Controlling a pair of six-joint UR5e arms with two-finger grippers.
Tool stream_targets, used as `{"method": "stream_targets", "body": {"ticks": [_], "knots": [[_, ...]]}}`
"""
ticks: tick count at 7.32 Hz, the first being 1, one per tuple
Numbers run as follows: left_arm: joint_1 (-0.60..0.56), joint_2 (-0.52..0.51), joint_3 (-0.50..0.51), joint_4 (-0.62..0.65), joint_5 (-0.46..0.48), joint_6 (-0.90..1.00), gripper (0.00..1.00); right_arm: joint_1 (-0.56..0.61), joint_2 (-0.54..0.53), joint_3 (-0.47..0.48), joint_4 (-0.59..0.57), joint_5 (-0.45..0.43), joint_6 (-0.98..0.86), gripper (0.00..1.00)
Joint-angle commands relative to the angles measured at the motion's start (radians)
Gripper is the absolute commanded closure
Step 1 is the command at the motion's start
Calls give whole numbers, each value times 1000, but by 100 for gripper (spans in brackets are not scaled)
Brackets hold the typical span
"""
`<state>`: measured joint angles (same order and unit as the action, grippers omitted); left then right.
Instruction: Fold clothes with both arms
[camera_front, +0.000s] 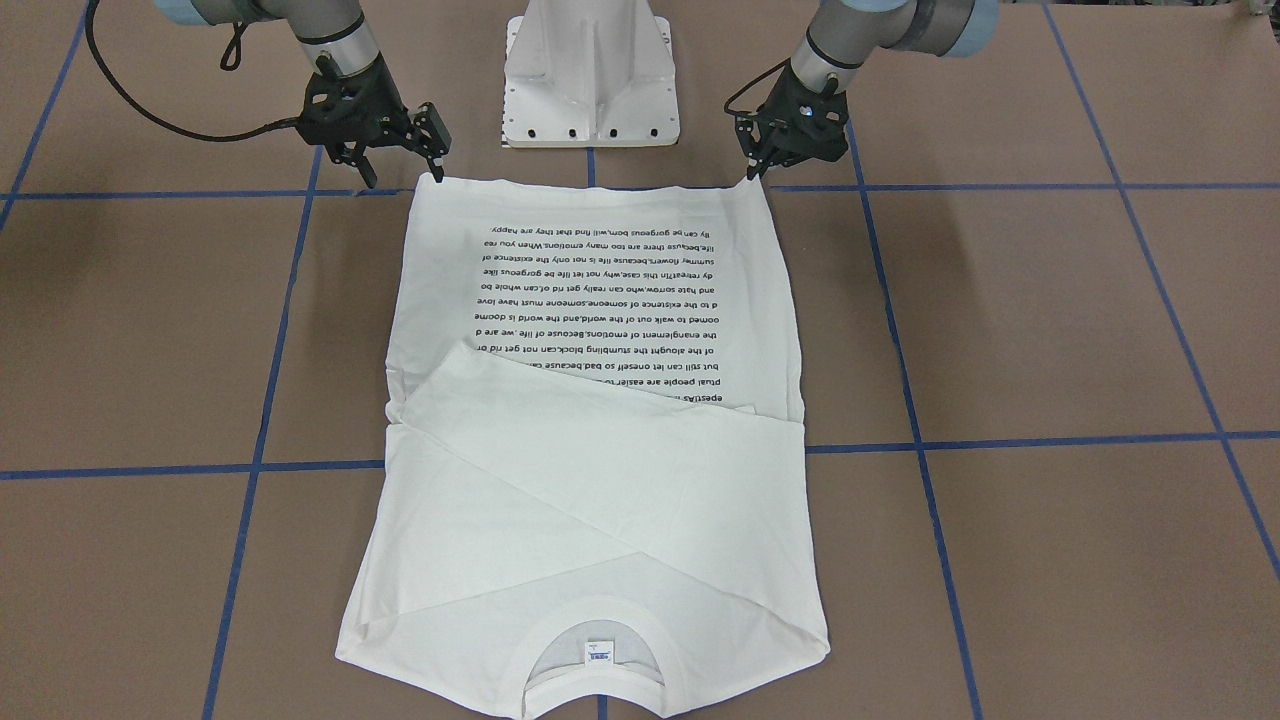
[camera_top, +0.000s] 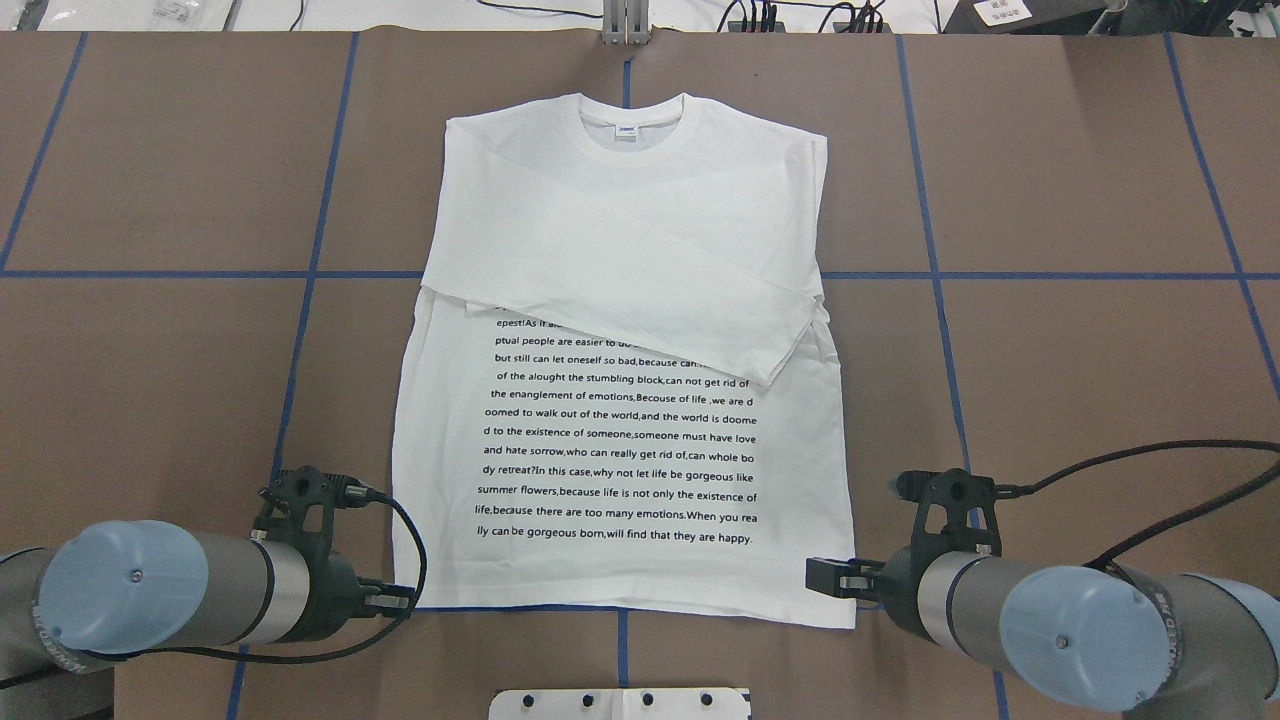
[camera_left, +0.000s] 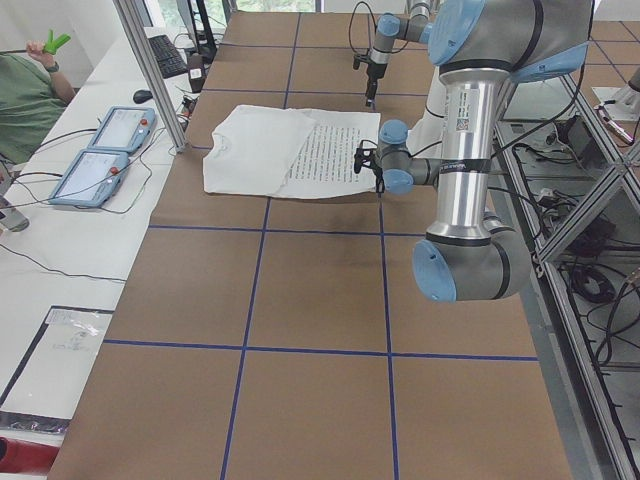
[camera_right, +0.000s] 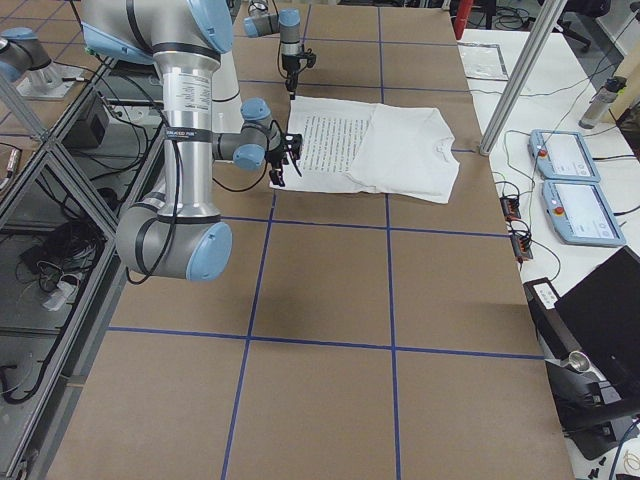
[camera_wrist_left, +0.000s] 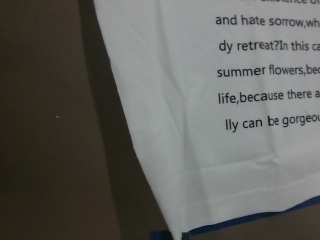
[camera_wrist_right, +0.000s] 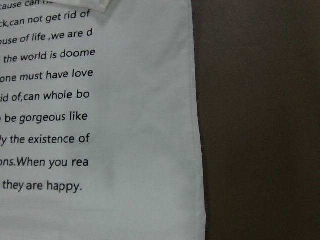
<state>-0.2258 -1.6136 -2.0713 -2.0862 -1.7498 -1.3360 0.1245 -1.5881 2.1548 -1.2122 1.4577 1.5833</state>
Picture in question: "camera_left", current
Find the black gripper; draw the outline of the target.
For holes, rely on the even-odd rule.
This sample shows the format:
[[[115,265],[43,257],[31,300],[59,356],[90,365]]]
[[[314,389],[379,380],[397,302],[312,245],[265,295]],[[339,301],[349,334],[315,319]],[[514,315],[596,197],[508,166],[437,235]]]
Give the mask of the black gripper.
[[[365,105],[373,106],[378,88],[378,81],[385,76],[386,64],[369,63],[367,66],[368,82],[365,92]],[[385,182],[382,173],[376,173],[376,193],[382,195],[385,192]]]

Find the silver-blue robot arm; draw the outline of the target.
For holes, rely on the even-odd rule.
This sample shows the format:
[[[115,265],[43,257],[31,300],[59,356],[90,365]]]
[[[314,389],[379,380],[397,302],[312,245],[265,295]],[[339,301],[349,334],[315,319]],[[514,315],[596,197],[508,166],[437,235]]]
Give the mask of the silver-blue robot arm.
[[[373,45],[363,55],[354,57],[354,68],[367,65],[365,105],[373,107],[379,81],[384,77],[396,40],[427,44],[441,1],[409,1],[408,17],[400,18],[391,13],[383,14],[375,28]]]
[[[373,46],[362,56],[367,98],[374,98],[398,40],[427,46],[445,90],[439,158],[413,158],[407,126],[390,120],[372,159],[390,193],[421,184],[436,188],[435,221],[412,257],[427,299],[500,299],[528,280],[531,260],[522,235],[486,206],[498,94],[508,83],[580,68],[594,9],[590,1],[418,1],[407,17],[379,18]]]

